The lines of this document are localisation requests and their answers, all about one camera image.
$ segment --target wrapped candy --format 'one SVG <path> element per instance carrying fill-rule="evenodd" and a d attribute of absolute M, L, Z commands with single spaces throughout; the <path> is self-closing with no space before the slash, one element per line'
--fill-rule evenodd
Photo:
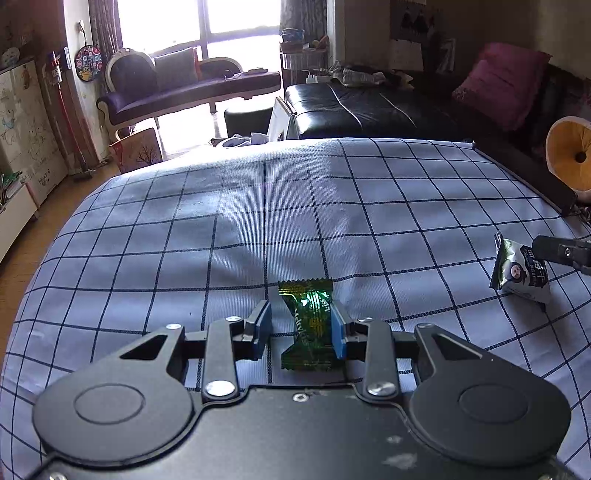
<path fill-rule="evenodd" d="M 495 234 L 497 247 L 490 287 L 510 291 L 525 299 L 548 303 L 550 283 L 543 260 L 535 257 L 530 247 Z"/>
<path fill-rule="evenodd" d="M 279 294 L 295 319 L 294 344 L 281 355 L 281 367 L 301 371 L 341 367 L 331 340 L 332 280 L 279 282 Z"/>

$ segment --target tiled floor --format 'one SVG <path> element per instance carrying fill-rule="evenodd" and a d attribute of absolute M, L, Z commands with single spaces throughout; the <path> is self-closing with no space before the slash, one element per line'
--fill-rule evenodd
<path fill-rule="evenodd" d="M 30 221 L 0 263 L 0 348 L 6 347 L 22 295 L 49 244 L 80 202 L 105 180 L 119 175 L 115 164 L 100 168 L 91 180 L 70 177 L 51 192 L 41 206 L 39 220 Z"/>

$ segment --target black ottoman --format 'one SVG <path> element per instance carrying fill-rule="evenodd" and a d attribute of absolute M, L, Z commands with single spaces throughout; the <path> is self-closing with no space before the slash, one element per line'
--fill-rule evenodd
<path fill-rule="evenodd" d="M 266 134 L 271 122 L 273 104 L 269 102 L 258 102 L 256 100 L 245 100 L 228 107 L 223 113 L 226 121 L 228 137 L 234 134 L 250 136 L 252 132 Z"/>
<path fill-rule="evenodd" d="M 441 108 L 431 98 L 407 90 L 383 86 L 347 88 L 339 82 L 309 83 L 288 87 L 285 101 L 295 112 L 295 126 L 301 139 L 385 137 L 462 141 L 469 136 L 447 112 L 444 102 L 439 102 Z"/>

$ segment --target couch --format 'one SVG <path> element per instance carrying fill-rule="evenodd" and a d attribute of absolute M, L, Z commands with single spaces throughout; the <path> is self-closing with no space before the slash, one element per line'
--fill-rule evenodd
<path fill-rule="evenodd" d="M 250 99 L 281 88 L 278 72 L 249 74 L 227 57 L 195 62 L 192 49 L 152 59 L 126 48 L 107 65 L 110 92 L 96 106 L 105 114 L 111 141 L 118 130 L 204 103 Z"/>
<path fill-rule="evenodd" d="M 338 82 L 290 86 L 299 138 L 401 137 L 463 141 L 494 138 L 538 163 L 545 163 L 548 130 L 573 114 L 583 80 L 548 65 L 523 126 L 503 132 L 482 113 L 452 99 L 463 77 L 409 72 L 414 90 L 397 87 L 346 88 Z"/>

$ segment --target checkered bedsheet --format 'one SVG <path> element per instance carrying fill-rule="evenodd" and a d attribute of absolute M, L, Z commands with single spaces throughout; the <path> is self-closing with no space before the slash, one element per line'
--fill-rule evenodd
<path fill-rule="evenodd" d="M 15 319 L 0 395 L 5 479 L 44 457 L 31 408 L 46 386 L 167 323 L 205 329 L 269 299 L 271 348 L 258 362 L 238 362 L 241 388 L 341 381 L 341 373 L 281 370 L 293 320 L 277 282 L 313 277 L 334 280 L 352 317 L 406 331 L 436 323 L 555 383 L 572 409 L 559 457 L 588 478 L 591 277 L 550 264 L 546 313 L 497 294 L 488 286 L 497 229 L 528 245 L 539 234 L 591 233 L 468 144 L 208 147 L 106 182 L 57 236 Z M 412 389 L 410 364 L 399 368 Z M 200 376 L 192 362 L 187 387 L 198 388 Z"/>

